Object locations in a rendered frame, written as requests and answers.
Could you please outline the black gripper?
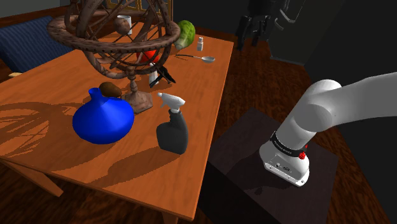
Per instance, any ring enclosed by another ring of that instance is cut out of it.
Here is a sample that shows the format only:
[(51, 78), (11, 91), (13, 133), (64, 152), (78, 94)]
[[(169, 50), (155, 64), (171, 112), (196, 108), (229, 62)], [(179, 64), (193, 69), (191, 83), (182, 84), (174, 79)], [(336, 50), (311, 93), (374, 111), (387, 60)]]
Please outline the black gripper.
[[(264, 15), (270, 15), (272, 8), (272, 0), (249, 0), (248, 4), (248, 12), (249, 16), (241, 16), (239, 20), (239, 26), (235, 32), (237, 36), (237, 49), (242, 50), (244, 47), (245, 37), (247, 33), (247, 28), (250, 24), (250, 17), (258, 17)], [(258, 22), (259, 27), (257, 30), (253, 32), (253, 40), (251, 42), (251, 46), (257, 46), (259, 38), (261, 35), (265, 33), (267, 28), (267, 22), (270, 19), (269, 16), (266, 16), (263, 20)]]

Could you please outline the silver spoon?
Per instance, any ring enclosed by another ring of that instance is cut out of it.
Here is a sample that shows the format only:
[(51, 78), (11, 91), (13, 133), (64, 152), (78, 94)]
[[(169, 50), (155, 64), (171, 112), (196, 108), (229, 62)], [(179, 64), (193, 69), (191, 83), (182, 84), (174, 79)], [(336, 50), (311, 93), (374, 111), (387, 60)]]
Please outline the silver spoon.
[(205, 63), (212, 63), (215, 61), (214, 57), (209, 57), (209, 56), (197, 57), (197, 56), (193, 56), (193, 55), (185, 55), (185, 57), (192, 57), (192, 58), (200, 59)]

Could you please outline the dark refrigerator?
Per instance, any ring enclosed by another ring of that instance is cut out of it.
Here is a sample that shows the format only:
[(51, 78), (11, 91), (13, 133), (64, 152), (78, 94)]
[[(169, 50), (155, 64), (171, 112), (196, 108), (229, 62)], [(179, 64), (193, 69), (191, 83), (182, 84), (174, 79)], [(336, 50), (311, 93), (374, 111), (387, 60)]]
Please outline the dark refrigerator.
[(290, 0), (280, 13), (268, 45), (271, 59), (304, 65), (345, 0)]

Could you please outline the green lettuce head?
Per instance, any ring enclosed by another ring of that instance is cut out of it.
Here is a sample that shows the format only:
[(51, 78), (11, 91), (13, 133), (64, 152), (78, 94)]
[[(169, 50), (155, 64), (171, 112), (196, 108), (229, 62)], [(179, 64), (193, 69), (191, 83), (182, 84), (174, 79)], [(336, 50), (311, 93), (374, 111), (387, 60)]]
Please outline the green lettuce head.
[(174, 43), (177, 50), (182, 50), (190, 46), (195, 39), (195, 26), (188, 20), (178, 23), (180, 28), (179, 39)]

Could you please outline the orange wooden table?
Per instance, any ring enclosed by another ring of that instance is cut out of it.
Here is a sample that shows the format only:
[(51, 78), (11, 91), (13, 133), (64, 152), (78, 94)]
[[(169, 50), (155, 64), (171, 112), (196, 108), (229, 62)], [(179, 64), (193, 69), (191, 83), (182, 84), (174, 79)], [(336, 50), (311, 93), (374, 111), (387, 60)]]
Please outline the orange wooden table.
[[(192, 221), (210, 150), (233, 44), (207, 37), (204, 50), (183, 50), (166, 68), (174, 84), (161, 82), (153, 106), (137, 115), (131, 131), (113, 144), (92, 144), (71, 127), (72, 116), (89, 100), (88, 90), (105, 78), (80, 50), (71, 51), (0, 84), (0, 162), (28, 172), (58, 195), (57, 177), (161, 211), (165, 224)], [(199, 61), (210, 55), (212, 64)], [(161, 150), (156, 128), (168, 120), (158, 93), (185, 100), (189, 130), (186, 152)]]

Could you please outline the red tomato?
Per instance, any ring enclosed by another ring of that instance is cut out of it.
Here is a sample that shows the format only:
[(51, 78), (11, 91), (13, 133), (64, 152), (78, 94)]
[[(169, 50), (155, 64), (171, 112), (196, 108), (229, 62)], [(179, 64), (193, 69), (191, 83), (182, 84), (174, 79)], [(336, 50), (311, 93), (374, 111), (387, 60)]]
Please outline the red tomato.
[(141, 52), (141, 53), (136, 53), (136, 57), (139, 58), (141, 56), (140, 59), (140, 63), (146, 63), (149, 59), (151, 59), (154, 54), (156, 53), (156, 50), (151, 50), (151, 51), (147, 51), (147, 52)]

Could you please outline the dark robot stand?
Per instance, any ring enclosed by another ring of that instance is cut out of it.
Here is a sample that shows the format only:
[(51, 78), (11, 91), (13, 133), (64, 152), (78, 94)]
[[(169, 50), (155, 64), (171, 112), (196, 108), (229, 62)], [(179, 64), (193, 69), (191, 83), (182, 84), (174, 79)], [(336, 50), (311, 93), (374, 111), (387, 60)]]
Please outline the dark robot stand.
[(310, 142), (308, 182), (294, 186), (259, 156), (278, 127), (250, 108), (212, 144), (198, 207), (214, 224), (326, 224), (338, 157)]

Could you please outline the white cup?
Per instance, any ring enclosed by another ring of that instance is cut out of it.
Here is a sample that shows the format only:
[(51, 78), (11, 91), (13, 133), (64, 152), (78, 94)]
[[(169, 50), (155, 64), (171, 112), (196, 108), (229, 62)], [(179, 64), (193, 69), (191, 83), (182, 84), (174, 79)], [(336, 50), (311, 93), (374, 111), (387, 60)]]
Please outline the white cup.
[(132, 21), (131, 16), (118, 15), (115, 20), (116, 31), (119, 34), (132, 34)]

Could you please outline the black spray bottle white nozzle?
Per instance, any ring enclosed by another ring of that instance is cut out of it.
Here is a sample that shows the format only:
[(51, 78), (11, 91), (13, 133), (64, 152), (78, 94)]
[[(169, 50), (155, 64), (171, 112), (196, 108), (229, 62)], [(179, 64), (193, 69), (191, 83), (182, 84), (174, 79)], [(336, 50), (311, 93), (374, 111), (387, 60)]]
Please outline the black spray bottle white nozzle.
[(169, 107), (169, 121), (161, 123), (156, 129), (158, 145), (162, 150), (182, 155), (188, 146), (188, 127), (180, 111), (185, 100), (161, 92), (157, 93), (157, 96), (162, 100), (161, 107)]

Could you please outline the brown wooden armillary sphere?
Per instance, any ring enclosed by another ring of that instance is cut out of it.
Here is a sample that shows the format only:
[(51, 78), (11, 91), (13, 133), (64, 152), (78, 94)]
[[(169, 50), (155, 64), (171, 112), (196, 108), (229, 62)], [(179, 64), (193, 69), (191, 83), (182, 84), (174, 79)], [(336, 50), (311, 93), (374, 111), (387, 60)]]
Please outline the brown wooden armillary sphere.
[[(180, 35), (173, 22), (171, 2), (146, 0), (145, 10), (129, 10), (137, 0), (124, 0), (108, 10), (104, 0), (70, 0), (66, 14), (54, 18), (47, 31), (55, 41), (81, 50), (89, 63), (103, 76), (112, 79), (128, 78), (130, 92), (121, 96), (141, 113), (153, 105), (149, 93), (138, 90), (136, 75), (150, 74), (167, 60), (172, 44)], [(131, 16), (132, 34), (119, 34), (115, 20), (118, 15)], [(140, 63), (136, 53), (156, 50), (146, 63)]]

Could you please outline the brown potato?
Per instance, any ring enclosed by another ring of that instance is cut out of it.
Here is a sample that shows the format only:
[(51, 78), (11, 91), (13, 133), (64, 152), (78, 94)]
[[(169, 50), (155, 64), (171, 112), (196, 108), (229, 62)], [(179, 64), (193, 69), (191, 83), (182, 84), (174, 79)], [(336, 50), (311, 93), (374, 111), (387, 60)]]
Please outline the brown potato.
[(101, 94), (104, 97), (121, 97), (122, 96), (122, 90), (117, 87), (115, 84), (106, 81), (103, 82), (99, 85), (99, 89), (101, 91)]

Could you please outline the blue round vase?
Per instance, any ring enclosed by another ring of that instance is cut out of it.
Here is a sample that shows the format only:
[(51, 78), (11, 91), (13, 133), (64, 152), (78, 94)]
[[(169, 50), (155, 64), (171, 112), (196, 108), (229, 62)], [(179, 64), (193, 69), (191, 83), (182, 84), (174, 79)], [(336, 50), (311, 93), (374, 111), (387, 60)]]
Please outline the blue round vase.
[(82, 139), (94, 144), (115, 143), (125, 137), (134, 123), (131, 105), (116, 97), (104, 97), (91, 88), (91, 99), (73, 115), (73, 129)]

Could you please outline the blue striped sofa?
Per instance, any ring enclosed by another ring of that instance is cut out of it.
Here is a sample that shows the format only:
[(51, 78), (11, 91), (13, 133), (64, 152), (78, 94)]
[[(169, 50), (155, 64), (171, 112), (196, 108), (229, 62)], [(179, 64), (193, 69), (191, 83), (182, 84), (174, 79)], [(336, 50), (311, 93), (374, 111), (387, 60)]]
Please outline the blue striped sofa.
[(10, 78), (71, 52), (73, 49), (52, 39), (45, 16), (0, 28), (0, 59), (11, 69)]

